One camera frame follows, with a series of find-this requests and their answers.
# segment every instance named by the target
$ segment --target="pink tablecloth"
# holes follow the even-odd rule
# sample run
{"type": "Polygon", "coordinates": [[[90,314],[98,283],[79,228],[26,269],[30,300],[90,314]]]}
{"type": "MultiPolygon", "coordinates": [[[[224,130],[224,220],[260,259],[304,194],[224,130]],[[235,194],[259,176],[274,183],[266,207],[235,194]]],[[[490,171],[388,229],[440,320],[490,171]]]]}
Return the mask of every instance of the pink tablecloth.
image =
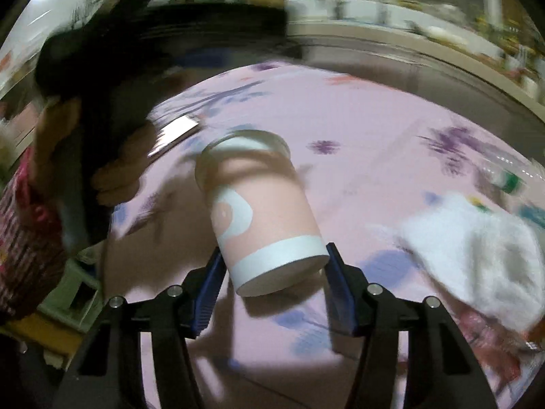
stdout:
{"type": "MultiPolygon", "coordinates": [[[[232,130],[282,136],[324,239],[370,281],[418,301],[437,292],[396,247],[392,229],[447,191],[488,204],[473,186],[475,143],[493,143],[522,158],[475,124],[414,95],[280,63],[214,77],[158,106],[154,116],[189,111],[206,128],[155,162],[139,195],[114,214],[105,263],[108,296],[152,298],[207,261],[216,241],[194,181],[194,156],[232,130]]],[[[328,322],[322,281],[317,275],[253,299],[236,296],[225,281],[211,325],[189,344],[207,407],[344,407],[362,341],[328,322]]],[[[151,344],[147,338],[142,343],[146,396],[159,407],[151,344]]],[[[401,361],[406,353],[402,340],[401,361]]],[[[500,407],[518,399],[541,361],[523,365],[521,378],[508,385],[484,366],[500,407]]]]}

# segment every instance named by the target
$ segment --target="smartphone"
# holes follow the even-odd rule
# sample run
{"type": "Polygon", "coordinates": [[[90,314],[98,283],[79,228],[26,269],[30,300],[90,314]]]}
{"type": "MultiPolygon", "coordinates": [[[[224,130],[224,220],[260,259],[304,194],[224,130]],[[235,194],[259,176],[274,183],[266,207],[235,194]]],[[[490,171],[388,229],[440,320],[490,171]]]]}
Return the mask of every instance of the smartphone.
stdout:
{"type": "Polygon", "coordinates": [[[157,143],[148,154],[155,161],[183,140],[201,130],[201,123],[192,115],[184,115],[172,120],[158,130],[157,143]]]}

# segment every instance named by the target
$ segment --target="white tissue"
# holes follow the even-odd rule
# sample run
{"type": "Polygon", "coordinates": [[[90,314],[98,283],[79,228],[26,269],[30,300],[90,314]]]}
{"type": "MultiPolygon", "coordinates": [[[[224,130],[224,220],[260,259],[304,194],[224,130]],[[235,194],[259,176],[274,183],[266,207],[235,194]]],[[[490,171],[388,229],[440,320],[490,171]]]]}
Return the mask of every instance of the white tissue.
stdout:
{"type": "Polygon", "coordinates": [[[454,297],[507,329],[525,332],[543,316],[542,254],[522,219],[485,213],[462,195],[447,194],[405,221],[401,238],[454,297]]]}

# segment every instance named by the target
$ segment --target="metal screw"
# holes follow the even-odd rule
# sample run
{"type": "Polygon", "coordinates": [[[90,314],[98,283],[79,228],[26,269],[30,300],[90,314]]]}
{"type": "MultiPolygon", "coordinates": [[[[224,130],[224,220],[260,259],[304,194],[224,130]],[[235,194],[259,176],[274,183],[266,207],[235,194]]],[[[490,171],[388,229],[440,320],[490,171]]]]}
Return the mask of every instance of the metal screw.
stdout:
{"type": "Polygon", "coordinates": [[[432,309],[435,309],[437,307],[440,307],[441,301],[439,301],[439,298],[437,297],[428,297],[426,298],[426,304],[432,309]]]}
{"type": "Polygon", "coordinates": [[[178,295],[181,295],[183,292],[183,289],[181,286],[179,285],[174,285],[174,286],[171,286],[167,289],[167,294],[170,296],[170,297],[177,297],[178,295]]]}
{"type": "Polygon", "coordinates": [[[376,283],[371,283],[369,286],[367,286],[367,292],[369,292],[371,295],[380,295],[382,294],[383,290],[384,289],[382,289],[382,286],[377,285],[376,283]]]}
{"type": "Polygon", "coordinates": [[[123,297],[111,297],[108,304],[113,308],[121,307],[123,305],[123,297]]]}

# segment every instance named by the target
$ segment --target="paper cup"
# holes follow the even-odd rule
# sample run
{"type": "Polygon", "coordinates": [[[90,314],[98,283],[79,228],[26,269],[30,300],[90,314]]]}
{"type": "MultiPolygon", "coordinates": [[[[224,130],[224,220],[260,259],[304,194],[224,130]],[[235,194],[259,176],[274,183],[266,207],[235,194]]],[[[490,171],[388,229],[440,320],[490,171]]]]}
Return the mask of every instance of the paper cup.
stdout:
{"type": "Polygon", "coordinates": [[[195,179],[238,295],[279,291],[328,262],[290,149],[278,135],[236,131],[211,143],[197,159],[195,179]]]}

